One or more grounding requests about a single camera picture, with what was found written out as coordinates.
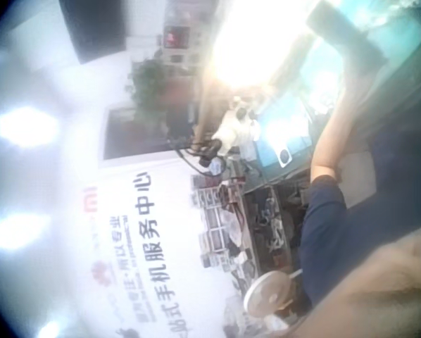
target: window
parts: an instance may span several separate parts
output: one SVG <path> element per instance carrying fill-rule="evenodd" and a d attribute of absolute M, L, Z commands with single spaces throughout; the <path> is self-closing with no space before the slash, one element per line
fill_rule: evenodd
<path fill-rule="evenodd" d="M 172 63 L 181 63 L 181 62 L 183 62 L 183 60 L 184 60 L 184 56 L 182 56 L 182 55 L 172 55 L 170 57 L 170 61 Z"/>

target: black cable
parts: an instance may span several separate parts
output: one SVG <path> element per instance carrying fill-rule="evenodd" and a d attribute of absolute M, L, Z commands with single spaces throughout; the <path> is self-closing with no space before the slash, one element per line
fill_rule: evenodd
<path fill-rule="evenodd" d="M 221 163 L 222 163 L 222 170 L 221 170 L 221 173 L 218 173 L 218 174 L 216 174 L 216 175 L 214 175 L 214 174 L 209 174 L 209 173 L 205 173 L 205 172 L 203 172 L 203 171 L 199 170 L 197 167 L 195 167 L 192 163 L 190 163 L 190 162 L 189 162 L 189 160 L 187 160 L 187 159 L 185 158 L 184 154 L 180 151 L 180 149 L 178 149 L 178 148 L 177 148 L 177 147 L 173 144 L 173 142 L 172 142 L 172 140 L 171 140 L 171 139 L 168 139 L 168 143 L 170 144 L 170 147 L 172 148 L 172 150 L 176 151 L 176 154 L 177 154 L 180 158 L 182 158 L 182 159 L 184 160 L 184 162 L 185 162 L 185 163 L 187 163 L 187 165 L 188 165 L 190 168 L 192 168 L 193 170 L 195 170 L 198 174 L 201 174 L 201 175 L 206 176 L 206 177 L 220 177 L 220 176 L 224 173 L 224 171 L 226 170 L 226 168 L 227 168 L 227 164 L 226 164 L 225 159 L 224 159 L 222 156 L 216 156 L 216 157 L 217 157 L 217 158 L 221 161 Z M 191 155 L 191 156 L 200 156 L 198 153 L 192 154 L 192 153 L 189 153 L 187 150 L 186 150 L 186 152 L 187 152 L 189 155 Z"/>

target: bright light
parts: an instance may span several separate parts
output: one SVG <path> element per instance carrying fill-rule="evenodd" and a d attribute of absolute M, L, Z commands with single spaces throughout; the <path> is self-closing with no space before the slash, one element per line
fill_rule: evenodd
<path fill-rule="evenodd" d="M 306 117 L 296 114 L 287 120 L 270 122 L 263 132 L 270 146 L 279 153 L 285 149 L 289 139 L 309 136 L 308 120 Z"/>
<path fill-rule="evenodd" d="M 37 338 L 57 338 L 60 332 L 58 323 L 49 322 L 39 332 Z"/>
<path fill-rule="evenodd" d="M 234 0 L 214 45 L 217 78 L 234 88 L 266 83 L 305 21 L 300 1 Z"/>
<path fill-rule="evenodd" d="M 31 107 L 19 108 L 0 118 L 0 135 L 21 147 L 47 144 L 57 132 L 55 118 Z"/>
<path fill-rule="evenodd" d="M 34 241 L 49 219 L 41 215 L 13 215 L 0 222 L 0 247 L 17 249 Z"/>
<path fill-rule="evenodd" d="M 385 16 L 381 16 L 375 20 L 376 26 L 383 26 L 387 24 L 387 18 Z"/>

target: banner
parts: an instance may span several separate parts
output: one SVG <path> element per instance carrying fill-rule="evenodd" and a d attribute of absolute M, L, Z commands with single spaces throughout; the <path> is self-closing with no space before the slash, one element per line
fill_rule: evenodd
<path fill-rule="evenodd" d="M 203 267 L 192 173 L 180 159 L 159 161 L 82 190 L 65 239 L 80 312 L 96 337 L 225 337 L 237 291 L 230 274 Z"/>

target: ceiling light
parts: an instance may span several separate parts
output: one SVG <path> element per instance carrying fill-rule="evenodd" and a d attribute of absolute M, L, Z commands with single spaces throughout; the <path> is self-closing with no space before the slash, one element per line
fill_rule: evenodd
<path fill-rule="evenodd" d="M 0 135 L 21 147 L 48 144 L 57 132 L 57 120 L 35 108 L 19 108 L 0 117 Z"/>
<path fill-rule="evenodd" d="M 42 233 L 49 219 L 42 215 L 12 215 L 0 222 L 0 247 L 18 249 L 33 242 Z"/>

